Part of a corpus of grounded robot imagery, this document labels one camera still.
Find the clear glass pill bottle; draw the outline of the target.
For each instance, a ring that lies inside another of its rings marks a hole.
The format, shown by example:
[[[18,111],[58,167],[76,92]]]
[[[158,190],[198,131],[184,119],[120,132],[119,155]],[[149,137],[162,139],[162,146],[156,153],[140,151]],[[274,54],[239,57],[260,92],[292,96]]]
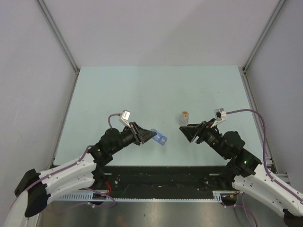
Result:
[[[180,126],[187,126],[188,125],[188,121],[189,121],[189,112],[183,111],[180,114],[178,123],[179,123]]]

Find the blue plastic pill organizer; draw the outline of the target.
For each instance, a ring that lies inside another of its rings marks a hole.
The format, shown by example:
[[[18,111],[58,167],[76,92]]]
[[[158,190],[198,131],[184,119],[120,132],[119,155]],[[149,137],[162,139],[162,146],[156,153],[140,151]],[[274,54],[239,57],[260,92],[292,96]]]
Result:
[[[156,135],[152,138],[155,142],[159,143],[160,145],[164,146],[168,140],[166,136],[161,134],[159,131],[156,129],[151,129],[152,132],[155,132]]]

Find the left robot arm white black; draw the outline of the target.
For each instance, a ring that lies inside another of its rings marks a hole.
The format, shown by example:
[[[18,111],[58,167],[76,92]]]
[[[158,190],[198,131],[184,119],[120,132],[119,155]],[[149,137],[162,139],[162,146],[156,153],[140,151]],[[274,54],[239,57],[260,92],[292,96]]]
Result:
[[[105,183],[102,168],[113,160],[113,155],[130,144],[142,145],[156,136],[156,132],[143,129],[131,122],[122,131],[109,128],[95,145],[66,163],[48,170],[26,171],[15,188],[15,196],[27,192],[24,216],[32,217],[43,211],[54,199],[79,189],[101,188]]]

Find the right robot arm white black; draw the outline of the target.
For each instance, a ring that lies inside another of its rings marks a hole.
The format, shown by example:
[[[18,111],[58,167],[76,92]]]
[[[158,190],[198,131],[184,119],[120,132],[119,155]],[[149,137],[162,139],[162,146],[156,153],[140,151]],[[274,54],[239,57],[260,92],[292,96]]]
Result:
[[[224,190],[234,188],[271,208],[288,227],[303,225],[303,195],[272,173],[259,158],[245,149],[237,131],[221,134],[211,127],[214,120],[189,124],[179,129],[189,142],[205,142],[228,161],[219,173]]]

